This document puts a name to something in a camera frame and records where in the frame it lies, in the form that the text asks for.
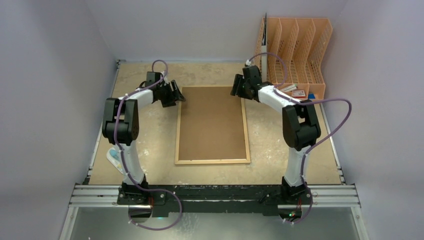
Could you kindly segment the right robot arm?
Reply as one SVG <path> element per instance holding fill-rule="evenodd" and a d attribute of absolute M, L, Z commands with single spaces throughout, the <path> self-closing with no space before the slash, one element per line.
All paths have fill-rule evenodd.
<path fill-rule="evenodd" d="M 256 65 L 245 65 L 242 74 L 236 74 L 230 94 L 242 99 L 255 100 L 281 114 L 282 135 L 289 147 L 287 168 L 282 178 L 282 200 L 294 203 L 306 192 L 306 165 L 309 149 L 321 136 L 316 109 L 311 101 L 298 100 L 281 92 L 271 82 L 263 81 Z"/>

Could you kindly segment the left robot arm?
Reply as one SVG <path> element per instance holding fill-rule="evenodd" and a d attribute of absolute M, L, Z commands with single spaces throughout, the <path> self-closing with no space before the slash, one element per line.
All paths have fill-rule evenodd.
<path fill-rule="evenodd" d="M 101 132 L 113 145 L 112 149 L 123 171 L 120 197 L 138 205 L 146 203 L 151 197 L 136 146 L 140 131 L 139 111 L 157 101 L 167 108 L 186 100 L 176 81 L 168 81 L 167 75 L 166 70 L 149 71 L 146 80 L 134 91 L 105 101 Z"/>

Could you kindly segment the white folder in organizer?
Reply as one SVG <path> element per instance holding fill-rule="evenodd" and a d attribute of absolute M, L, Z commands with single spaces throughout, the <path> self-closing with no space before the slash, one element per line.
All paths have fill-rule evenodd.
<path fill-rule="evenodd" d="M 262 33 L 262 40 L 261 40 L 261 74 L 262 74 L 262 81 L 267 81 L 267 71 L 268 71 L 268 56 L 265 54 L 267 52 L 267 13 L 265 13 L 263 18 L 263 33 Z"/>

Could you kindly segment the white marker pen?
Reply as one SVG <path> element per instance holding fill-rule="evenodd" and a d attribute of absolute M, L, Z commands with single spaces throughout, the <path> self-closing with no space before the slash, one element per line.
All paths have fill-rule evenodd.
<path fill-rule="evenodd" d="M 291 92 L 291 91 L 294 91 L 294 90 L 297 90 L 297 89 L 298 89 L 297 84 L 291 84 L 289 86 L 281 88 L 280 91 L 285 93 L 285 92 Z"/>

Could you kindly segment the red white small box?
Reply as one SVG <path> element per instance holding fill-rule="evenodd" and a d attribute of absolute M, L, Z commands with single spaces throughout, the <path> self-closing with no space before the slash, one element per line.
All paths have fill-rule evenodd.
<path fill-rule="evenodd" d="M 294 98 L 306 98 L 306 92 L 304 90 L 293 90 L 291 93 Z"/>

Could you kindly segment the orange desk file organizer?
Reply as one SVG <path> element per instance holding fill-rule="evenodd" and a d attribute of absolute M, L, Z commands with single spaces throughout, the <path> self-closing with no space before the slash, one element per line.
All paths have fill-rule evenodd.
<path fill-rule="evenodd" d="M 264 18 L 261 19 L 252 64 L 261 70 L 261 43 Z M 321 64 L 333 27 L 328 18 L 267 17 L 267 81 L 279 88 L 297 84 L 298 90 L 325 96 L 326 84 Z"/>

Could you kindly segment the blue white tape dispenser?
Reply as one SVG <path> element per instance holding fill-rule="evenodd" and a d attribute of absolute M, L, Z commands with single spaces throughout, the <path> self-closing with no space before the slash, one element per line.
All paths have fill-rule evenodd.
<path fill-rule="evenodd" d="M 122 164 L 121 150 L 111 147 L 106 153 L 106 158 L 122 175 L 127 174 Z"/>

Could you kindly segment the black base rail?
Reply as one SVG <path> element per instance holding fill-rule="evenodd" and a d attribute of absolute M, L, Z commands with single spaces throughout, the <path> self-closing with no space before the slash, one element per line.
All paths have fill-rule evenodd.
<path fill-rule="evenodd" d="M 118 185 L 77 185 L 69 207 L 122 208 L 154 218 L 170 213 L 304 214 L 309 208 L 360 207 L 353 185 L 311 185 L 285 198 L 279 185 L 157 185 L 158 192 L 124 194 Z"/>

